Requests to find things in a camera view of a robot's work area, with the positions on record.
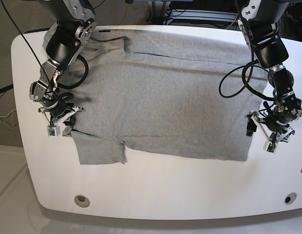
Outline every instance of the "gray floor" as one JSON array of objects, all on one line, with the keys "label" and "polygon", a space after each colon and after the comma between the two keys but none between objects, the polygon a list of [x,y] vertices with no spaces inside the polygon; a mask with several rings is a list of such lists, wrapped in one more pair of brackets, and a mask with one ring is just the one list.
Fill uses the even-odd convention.
[{"label": "gray floor", "polygon": [[[37,1],[4,0],[4,3],[22,32],[47,28],[54,23]],[[90,3],[97,6],[101,0],[90,0]],[[136,1],[134,4],[128,5],[124,18],[125,9],[124,0],[106,0],[96,9],[96,21],[99,25],[146,24],[149,16],[146,2]],[[10,45],[17,35],[18,32],[0,4],[0,88],[12,83]],[[5,116],[15,108],[14,92],[10,90],[0,99],[0,116]],[[17,123],[16,114],[13,118],[14,123]],[[5,120],[12,123],[11,117]],[[0,145],[21,147],[19,127],[16,126],[12,129],[0,121]]]}]

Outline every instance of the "gray fabric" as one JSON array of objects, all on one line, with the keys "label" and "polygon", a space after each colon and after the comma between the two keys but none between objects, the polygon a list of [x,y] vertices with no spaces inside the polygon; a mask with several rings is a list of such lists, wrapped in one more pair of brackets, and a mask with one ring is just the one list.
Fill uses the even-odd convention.
[{"label": "gray fabric", "polygon": [[[85,82],[72,90],[86,112],[71,131],[81,164],[126,161],[134,150],[191,158],[245,161],[251,138],[245,115],[260,98],[245,90],[224,99],[221,78],[250,60],[247,46],[156,32],[114,30],[95,34],[81,55]],[[70,66],[66,84],[83,65]],[[241,71],[224,82],[225,95],[242,86]],[[254,70],[250,85],[262,92],[266,74]]]}]

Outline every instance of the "black cable on floor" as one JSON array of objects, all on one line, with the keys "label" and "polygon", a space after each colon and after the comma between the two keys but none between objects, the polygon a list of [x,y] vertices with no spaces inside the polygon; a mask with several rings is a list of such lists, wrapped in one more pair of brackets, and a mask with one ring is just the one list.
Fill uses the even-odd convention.
[{"label": "black cable on floor", "polygon": [[14,88],[13,84],[7,85],[6,87],[3,87],[0,89],[0,94],[7,92],[8,90],[11,90]]}]

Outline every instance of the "white tabletop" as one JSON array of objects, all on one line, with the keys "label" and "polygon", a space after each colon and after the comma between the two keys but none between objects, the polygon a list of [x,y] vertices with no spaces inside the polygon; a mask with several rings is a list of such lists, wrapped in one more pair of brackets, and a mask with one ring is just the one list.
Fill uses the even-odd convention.
[{"label": "white tabletop", "polygon": [[302,209],[187,221],[105,218],[47,210],[37,204],[27,170],[20,170],[25,164],[22,148],[0,146],[0,234],[302,234]]},{"label": "white tabletop", "polygon": [[[100,26],[97,29],[148,30],[244,44],[240,32],[182,26]],[[26,34],[41,62],[45,32]],[[302,43],[283,40],[284,62],[292,72],[294,91],[302,99]],[[12,70],[22,142],[29,170],[44,207],[86,215],[136,219],[208,219],[259,215],[302,207],[302,118],[291,124],[296,134],[277,153],[263,150],[257,131],[246,162],[192,159],[126,148],[128,162],[80,165],[73,139],[48,137],[40,105],[29,99],[30,84],[39,79],[39,65],[20,36],[12,43]],[[268,85],[264,94],[270,96]],[[291,205],[284,202],[297,193]],[[74,202],[84,195],[90,206]]]}]

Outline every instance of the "black cable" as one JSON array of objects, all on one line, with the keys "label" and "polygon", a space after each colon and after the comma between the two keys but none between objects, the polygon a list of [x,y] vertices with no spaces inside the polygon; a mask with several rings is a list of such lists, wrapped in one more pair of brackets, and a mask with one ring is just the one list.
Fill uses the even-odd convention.
[{"label": "black cable", "polygon": [[106,1],[106,0],[103,0],[103,1],[101,2],[101,4],[99,4],[98,6],[94,7],[94,9],[100,7],[105,1]]},{"label": "black cable", "polygon": [[182,15],[183,13],[185,13],[190,7],[192,7],[192,5],[193,5],[193,2],[194,1],[192,1],[192,3],[190,3],[190,5],[188,5],[188,3],[187,3],[187,7],[186,7],[186,9],[184,10],[184,11],[178,11],[177,9],[175,9],[175,8],[173,8],[173,10],[175,10],[175,11],[177,11],[177,12],[181,12],[179,15],[177,15],[177,16],[180,16],[180,15]]},{"label": "black cable", "polygon": [[226,28],[226,27],[228,27],[230,24],[227,24],[227,25],[217,25],[217,24],[213,24],[213,23],[207,23],[207,22],[192,22],[190,19],[175,19],[175,20],[177,20],[177,21],[184,21],[184,22],[186,22],[186,23],[190,23],[190,24],[194,24],[194,25],[197,25],[197,24],[206,24],[206,25],[212,25],[212,26],[215,26],[215,27],[217,27],[217,28],[220,28],[220,29],[224,29],[224,28]]},{"label": "black cable", "polygon": [[52,115],[50,115],[50,118],[49,118],[49,126],[53,127],[53,116]]},{"label": "black cable", "polygon": [[62,89],[74,89],[74,88],[80,86],[85,81],[85,79],[86,79],[86,77],[88,75],[88,71],[89,71],[89,67],[88,67],[87,61],[85,60],[85,58],[82,55],[78,55],[77,59],[80,60],[84,64],[84,66],[85,66],[85,72],[84,72],[84,75],[83,75],[82,79],[78,83],[73,84],[73,85],[64,85],[64,84],[58,83],[58,87],[59,88],[62,88]]},{"label": "black cable", "polygon": [[[247,65],[243,65],[243,66],[240,66],[240,67],[237,67],[235,69],[233,69],[231,72],[229,72],[228,74],[226,74],[222,80],[220,81],[219,83],[219,87],[218,87],[218,92],[220,94],[220,96],[222,96],[223,98],[233,98],[235,96],[237,96],[238,94],[240,94],[245,88],[247,88],[251,93],[255,94],[256,96],[264,99],[264,100],[267,100],[267,101],[274,101],[274,98],[272,97],[266,97],[265,95],[263,95],[262,93],[254,90],[248,83],[250,81],[250,76],[247,78],[247,80],[245,79],[245,74],[246,74],[246,71],[248,70],[248,68],[251,66],[251,63],[248,63]],[[258,67],[264,71],[266,71],[268,74],[270,74],[266,69],[264,69],[263,67],[261,66],[257,66],[257,65],[253,65],[253,67]],[[225,81],[225,79],[231,75],[231,73],[235,72],[236,70],[239,70],[243,68],[243,71],[242,71],[242,81],[244,83],[244,86],[236,93],[232,94],[232,95],[229,95],[229,96],[225,96],[223,95],[222,91],[221,91],[221,86],[223,84],[223,82]]]},{"label": "black cable", "polygon": [[6,87],[3,87],[0,89],[0,94],[7,92],[8,90],[11,90],[14,88],[13,84],[7,85]]},{"label": "black cable", "polygon": [[24,34],[27,34],[27,33],[38,33],[38,32],[48,31],[49,29],[50,28],[33,29],[33,30],[26,31]]},{"label": "black cable", "polygon": [[146,19],[146,22],[149,22],[151,20],[152,14],[151,11],[149,10],[149,17]]},{"label": "black cable", "polygon": [[42,71],[44,72],[44,75],[46,76],[46,79],[47,79],[47,81],[48,81],[48,85],[49,85],[49,87],[50,87],[50,89],[51,89],[51,92],[53,93],[54,97],[55,97],[55,98],[57,99],[57,101],[59,101],[64,107],[66,107],[66,109],[68,109],[68,110],[70,110],[70,111],[74,111],[71,107],[69,107],[68,105],[64,104],[63,102],[61,102],[61,101],[58,99],[58,97],[56,96],[56,94],[54,93],[54,91],[53,91],[53,89],[52,89],[52,87],[51,87],[51,85],[50,85],[50,81],[49,81],[49,79],[48,79],[48,75],[47,75],[45,69],[43,68],[42,64],[40,63],[38,57],[36,56],[34,50],[32,49],[32,47],[31,47],[31,45],[29,44],[29,42],[27,41],[27,39],[24,37],[23,33],[20,31],[20,29],[18,28],[18,26],[16,25],[15,21],[13,20],[13,18],[10,16],[10,14],[9,14],[9,12],[8,12],[8,10],[7,10],[6,6],[5,6],[5,4],[4,4],[4,2],[3,2],[2,0],[0,0],[0,2],[1,2],[1,5],[3,6],[4,11],[6,12],[8,18],[9,18],[10,21],[13,23],[13,25],[15,26],[15,28],[18,30],[18,32],[20,33],[20,35],[21,35],[22,38],[24,39],[25,43],[28,45],[28,47],[30,48],[31,52],[33,53],[35,59],[37,60],[39,66],[41,67]]},{"label": "black cable", "polygon": [[6,93],[6,92],[4,92],[4,93],[0,96],[0,99],[1,99],[2,96],[4,96],[5,93]]},{"label": "black cable", "polygon": [[[221,82],[220,82],[220,84],[219,84],[219,89],[218,89],[219,94],[220,94],[223,98],[233,98],[233,97],[237,96],[238,94],[240,94],[245,88],[247,88],[248,83],[250,82],[250,79],[251,79],[251,77],[252,77],[253,69],[254,69],[254,64],[255,64],[255,60],[254,60],[254,45],[253,45],[253,42],[252,42],[252,40],[251,40],[251,36],[250,36],[250,33],[249,33],[249,27],[248,27],[248,25],[247,25],[247,21],[246,21],[246,19],[243,18],[243,16],[242,16],[242,13],[241,13],[241,10],[240,10],[240,8],[239,8],[239,5],[238,5],[237,0],[234,0],[234,4],[235,4],[235,7],[237,8],[238,14],[239,14],[240,19],[241,19],[241,21],[242,21],[242,23],[243,23],[243,26],[244,26],[244,28],[245,28],[245,32],[246,32],[246,35],[247,35],[247,38],[248,38],[248,43],[249,43],[249,47],[250,47],[250,50],[251,50],[251,62],[250,62],[250,64],[247,64],[247,65],[244,65],[244,66],[240,66],[240,67],[237,67],[237,68],[233,69],[232,71],[230,71],[228,74],[226,74],[226,75],[224,76],[224,78],[221,80]],[[224,80],[225,80],[231,73],[233,73],[233,72],[235,72],[236,70],[239,70],[239,69],[241,69],[241,68],[245,68],[246,66],[247,66],[247,67],[250,67],[250,71],[249,71],[249,75],[248,75],[247,80],[245,80],[245,77],[244,77],[244,79],[242,78],[243,82],[245,81],[244,86],[243,86],[238,92],[236,92],[236,93],[234,93],[234,94],[232,94],[232,95],[229,95],[229,96],[223,95],[222,92],[221,92],[221,85],[222,85],[222,83],[224,82]]]},{"label": "black cable", "polygon": [[[250,67],[250,64],[248,63],[248,64],[243,68],[243,71],[242,71],[242,81],[243,81],[244,85],[246,84],[245,76],[246,76],[246,72],[247,72],[247,70],[248,70],[249,67]],[[266,72],[270,75],[270,73],[269,73],[266,69],[264,69],[263,67],[259,67],[259,68],[263,69],[264,71],[266,71]],[[263,100],[266,100],[266,101],[274,101],[274,98],[273,98],[273,97],[267,97],[267,96],[263,95],[262,93],[260,93],[260,92],[258,92],[258,91],[256,91],[256,90],[254,90],[250,85],[246,85],[246,88],[247,88],[251,93],[255,94],[256,96],[258,96],[258,97],[260,97],[260,98],[262,98]]]},{"label": "black cable", "polygon": [[[274,106],[274,105],[275,105],[275,103],[273,102],[273,103],[269,106],[270,110],[271,110],[271,107]],[[265,113],[263,114],[262,111],[268,111],[267,108],[264,108],[264,109],[261,109],[261,110],[258,111],[262,116],[267,117],[267,115],[266,115]]]}]

